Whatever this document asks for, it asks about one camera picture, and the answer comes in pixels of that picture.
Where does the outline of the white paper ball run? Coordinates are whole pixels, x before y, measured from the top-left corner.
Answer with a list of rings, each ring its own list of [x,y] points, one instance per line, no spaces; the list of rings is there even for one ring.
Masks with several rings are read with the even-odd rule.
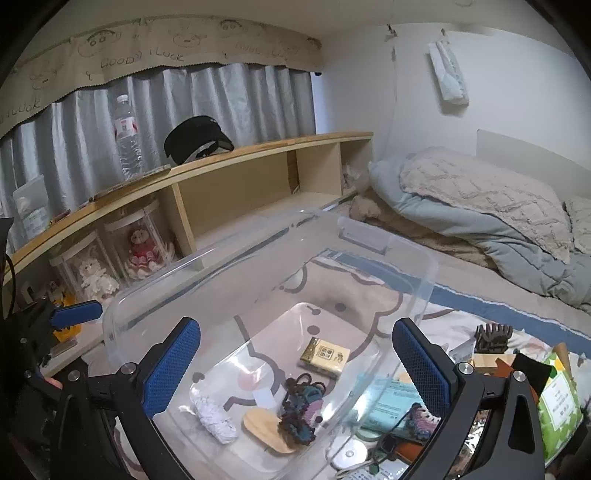
[[[191,404],[198,421],[221,445],[228,445],[238,439],[238,430],[225,410],[211,397],[194,394]]]

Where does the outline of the wooden oval piece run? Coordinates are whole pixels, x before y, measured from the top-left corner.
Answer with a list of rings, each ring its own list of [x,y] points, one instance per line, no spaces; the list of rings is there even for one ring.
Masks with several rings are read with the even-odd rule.
[[[296,444],[281,432],[280,418],[270,410],[260,407],[247,410],[242,417],[242,425],[277,454],[287,455],[297,451]]]

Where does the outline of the yellow tissue packet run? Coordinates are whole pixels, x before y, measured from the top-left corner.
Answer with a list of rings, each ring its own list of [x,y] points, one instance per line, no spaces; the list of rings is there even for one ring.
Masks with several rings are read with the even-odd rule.
[[[339,378],[349,361],[351,350],[318,337],[311,337],[304,352],[301,353],[300,363],[310,367],[325,376]]]

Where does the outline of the blue brown crochet piece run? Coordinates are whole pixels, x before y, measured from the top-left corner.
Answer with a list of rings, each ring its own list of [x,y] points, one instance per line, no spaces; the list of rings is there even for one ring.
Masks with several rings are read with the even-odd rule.
[[[297,446],[308,446],[315,441],[315,429],[322,424],[322,405],[327,387],[314,381],[311,374],[287,378],[286,395],[281,403],[280,434]]]

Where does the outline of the wooden bedside shelf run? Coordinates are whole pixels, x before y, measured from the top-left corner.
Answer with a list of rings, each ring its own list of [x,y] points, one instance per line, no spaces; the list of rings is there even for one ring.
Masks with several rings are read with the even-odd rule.
[[[181,257],[211,264],[223,250],[208,247],[233,235],[263,238],[353,197],[348,169],[373,158],[370,132],[339,132],[238,148],[168,168],[87,203],[20,248],[7,282],[22,280],[35,262],[82,232],[99,232],[113,214],[143,200],[160,203]]]

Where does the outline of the white bunny doll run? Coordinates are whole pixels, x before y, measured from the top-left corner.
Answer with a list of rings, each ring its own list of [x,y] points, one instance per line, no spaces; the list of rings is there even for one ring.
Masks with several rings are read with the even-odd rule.
[[[78,272],[82,279],[81,288],[86,300],[96,300],[106,305],[120,288],[118,281],[96,258],[83,258],[79,264]]]

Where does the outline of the purple crochet piece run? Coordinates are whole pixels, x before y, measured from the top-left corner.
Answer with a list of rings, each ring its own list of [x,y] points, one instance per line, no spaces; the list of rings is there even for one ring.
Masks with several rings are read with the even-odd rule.
[[[440,418],[432,415],[423,404],[414,403],[406,416],[402,436],[408,441],[424,445],[430,440],[439,422]]]

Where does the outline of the red dress doll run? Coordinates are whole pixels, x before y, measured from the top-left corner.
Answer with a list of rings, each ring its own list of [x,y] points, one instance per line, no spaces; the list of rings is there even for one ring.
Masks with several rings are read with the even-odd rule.
[[[124,267],[132,280],[142,280],[164,266],[160,249],[143,228],[130,232],[128,236],[129,250]]]

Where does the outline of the teal mask packet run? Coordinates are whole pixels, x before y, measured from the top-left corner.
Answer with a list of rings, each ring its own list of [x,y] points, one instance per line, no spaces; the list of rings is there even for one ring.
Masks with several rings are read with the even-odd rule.
[[[398,425],[414,404],[422,405],[423,401],[412,383],[379,378],[356,401],[355,409],[363,429],[387,433]]]

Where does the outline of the white round tape measure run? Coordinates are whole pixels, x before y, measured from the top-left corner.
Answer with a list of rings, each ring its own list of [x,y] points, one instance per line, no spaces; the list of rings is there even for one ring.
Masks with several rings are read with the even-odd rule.
[[[329,446],[328,458],[335,470],[345,470],[367,460],[367,446],[356,438],[339,436]]]

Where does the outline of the grey curtain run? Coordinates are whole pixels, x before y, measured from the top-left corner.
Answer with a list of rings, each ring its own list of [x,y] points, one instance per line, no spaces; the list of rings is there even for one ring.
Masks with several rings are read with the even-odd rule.
[[[42,176],[49,210],[59,214],[123,181],[114,134],[120,94],[135,113],[146,170],[167,163],[166,136],[193,116],[214,118],[238,147],[315,133],[311,74],[284,67],[152,69],[75,91],[1,140],[1,211],[14,219],[9,251],[28,241],[13,199],[25,183]]]

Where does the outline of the grey quilt blanket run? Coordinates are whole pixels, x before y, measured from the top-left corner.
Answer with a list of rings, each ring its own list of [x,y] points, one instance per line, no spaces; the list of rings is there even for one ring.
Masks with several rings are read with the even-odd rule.
[[[484,254],[517,286],[590,309],[590,256],[555,191],[521,173],[429,147],[370,163],[370,185],[406,220]]]

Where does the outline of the clear plastic storage bin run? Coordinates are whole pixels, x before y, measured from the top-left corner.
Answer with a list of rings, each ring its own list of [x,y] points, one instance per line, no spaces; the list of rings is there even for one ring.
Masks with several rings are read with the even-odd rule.
[[[438,271],[426,248],[327,212],[287,222],[263,238],[233,235],[120,294],[103,317],[112,368],[138,363],[179,320],[200,327],[200,345],[166,410],[154,423],[193,479],[331,479],[339,436],[355,438],[355,404],[379,378],[400,370],[391,334],[420,321]],[[302,366],[311,337],[351,350],[339,378]],[[315,441],[277,454],[242,425],[253,407],[280,416],[287,378],[311,374],[327,387]],[[221,445],[200,424],[190,397],[211,397],[238,439]]]

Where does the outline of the water bottle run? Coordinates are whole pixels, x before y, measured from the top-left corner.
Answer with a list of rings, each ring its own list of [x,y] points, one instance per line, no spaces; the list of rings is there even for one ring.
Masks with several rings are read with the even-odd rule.
[[[125,180],[131,180],[144,169],[137,122],[127,94],[116,98],[114,129],[122,173]]]

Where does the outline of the black cap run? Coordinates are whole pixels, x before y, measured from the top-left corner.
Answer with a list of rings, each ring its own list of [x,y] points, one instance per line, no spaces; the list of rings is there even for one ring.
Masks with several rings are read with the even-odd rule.
[[[218,122],[207,115],[191,117],[174,127],[164,140],[165,156],[176,165],[235,150]]]

